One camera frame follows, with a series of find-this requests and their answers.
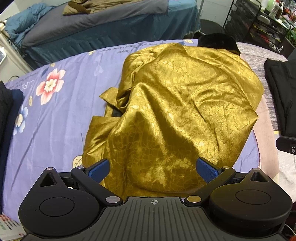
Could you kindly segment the gold satin jacket black fur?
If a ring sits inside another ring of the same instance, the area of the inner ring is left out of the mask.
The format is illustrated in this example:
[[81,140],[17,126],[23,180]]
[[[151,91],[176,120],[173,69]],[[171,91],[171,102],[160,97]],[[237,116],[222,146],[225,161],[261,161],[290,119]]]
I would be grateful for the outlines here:
[[127,56],[119,87],[101,94],[82,164],[110,163],[102,185],[121,198],[186,196],[203,186],[196,161],[233,166],[258,119],[264,88],[235,40],[147,47]]

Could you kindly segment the grey pink blanket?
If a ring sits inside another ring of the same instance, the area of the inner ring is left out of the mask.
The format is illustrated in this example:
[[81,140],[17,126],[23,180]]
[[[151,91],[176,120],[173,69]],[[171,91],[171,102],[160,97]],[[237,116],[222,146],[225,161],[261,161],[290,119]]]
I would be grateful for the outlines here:
[[241,52],[241,58],[249,64],[264,88],[256,110],[258,120],[253,127],[259,151],[258,167],[273,181],[278,182],[280,168],[278,150],[275,146],[275,134],[280,130],[280,122],[273,103],[273,96],[265,78],[264,63],[267,59],[285,62],[287,58],[252,44],[238,42],[237,46]]

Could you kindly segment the folded black garment right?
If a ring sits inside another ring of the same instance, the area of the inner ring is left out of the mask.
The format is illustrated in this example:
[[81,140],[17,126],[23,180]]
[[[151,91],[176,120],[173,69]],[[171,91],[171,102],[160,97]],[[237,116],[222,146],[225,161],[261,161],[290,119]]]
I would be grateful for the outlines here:
[[295,137],[295,60],[283,62],[267,59],[264,71],[280,121],[281,134]]

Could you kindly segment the printed paper sheet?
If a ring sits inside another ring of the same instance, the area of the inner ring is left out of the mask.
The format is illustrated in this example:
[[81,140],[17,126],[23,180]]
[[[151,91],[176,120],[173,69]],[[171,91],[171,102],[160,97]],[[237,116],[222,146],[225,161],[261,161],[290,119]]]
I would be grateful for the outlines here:
[[0,237],[2,241],[20,240],[26,235],[23,227],[19,223],[4,214],[1,214],[0,226]]

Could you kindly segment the navy blue folded garment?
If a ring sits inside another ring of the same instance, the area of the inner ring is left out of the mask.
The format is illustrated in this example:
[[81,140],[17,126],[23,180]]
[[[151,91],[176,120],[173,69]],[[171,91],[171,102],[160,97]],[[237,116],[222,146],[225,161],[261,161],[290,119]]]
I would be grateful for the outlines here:
[[3,192],[4,192],[4,179],[6,172],[6,163],[9,154],[9,148],[11,144],[11,139],[15,127],[15,120],[20,110],[20,107],[23,103],[23,92],[19,89],[11,90],[13,95],[13,105],[11,107],[10,113],[6,121],[6,129],[4,131],[4,138],[1,144],[1,213],[3,212],[4,201],[3,201]]

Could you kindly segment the black knit garment left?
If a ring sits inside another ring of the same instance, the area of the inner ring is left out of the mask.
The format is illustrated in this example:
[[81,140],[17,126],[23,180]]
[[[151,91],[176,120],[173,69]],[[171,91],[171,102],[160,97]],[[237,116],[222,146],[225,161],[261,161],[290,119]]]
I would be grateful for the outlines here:
[[6,121],[8,114],[10,113],[11,107],[13,105],[13,95],[11,90],[7,89],[4,83],[1,81],[0,88],[0,139],[1,144],[4,138],[4,131],[6,129]]

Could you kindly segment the bed with teal skirt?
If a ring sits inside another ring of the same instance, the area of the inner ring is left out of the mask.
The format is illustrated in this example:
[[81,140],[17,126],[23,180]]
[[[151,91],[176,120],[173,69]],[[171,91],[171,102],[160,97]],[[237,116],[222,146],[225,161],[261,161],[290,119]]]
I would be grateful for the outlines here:
[[196,1],[141,1],[65,16],[61,4],[26,33],[21,48],[33,69],[105,47],[183,39],[200,30]]

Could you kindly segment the blue quilt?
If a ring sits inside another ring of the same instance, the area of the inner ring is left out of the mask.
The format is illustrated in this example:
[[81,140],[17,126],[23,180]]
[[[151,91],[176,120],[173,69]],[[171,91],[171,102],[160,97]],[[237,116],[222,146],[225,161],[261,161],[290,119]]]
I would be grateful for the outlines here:
[[4,30],[12,42],[19,48],[25,35],[36,25],[46,13],[55,8],[45,3],[38,3],[29,6],[27,9],[17,13],[6,20]]

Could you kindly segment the olive brown blanket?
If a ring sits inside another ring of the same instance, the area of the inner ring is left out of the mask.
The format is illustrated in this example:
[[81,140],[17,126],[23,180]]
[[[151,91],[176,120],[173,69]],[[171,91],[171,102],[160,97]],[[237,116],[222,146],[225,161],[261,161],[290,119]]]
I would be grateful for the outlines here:
[[73,0],[66,4],[62,14],[64,16],[93,14],[117,6],[124,6],[138,2],[140,2],[140,0]]

